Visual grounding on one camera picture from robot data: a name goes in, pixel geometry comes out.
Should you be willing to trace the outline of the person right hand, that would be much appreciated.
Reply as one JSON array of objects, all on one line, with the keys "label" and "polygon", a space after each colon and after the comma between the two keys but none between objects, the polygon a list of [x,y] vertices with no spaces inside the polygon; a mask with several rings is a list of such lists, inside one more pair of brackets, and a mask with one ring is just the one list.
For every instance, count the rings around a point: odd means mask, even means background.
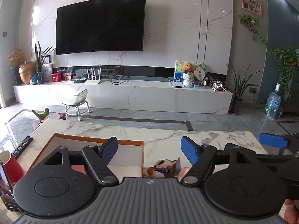
[{"label": "person right hand", "polygon": [[286,209],[284,212],[284,221],[288,224],[298,224],[298,208],[296,207],[298,201],[293,201],[290,199],[285,200]]}]

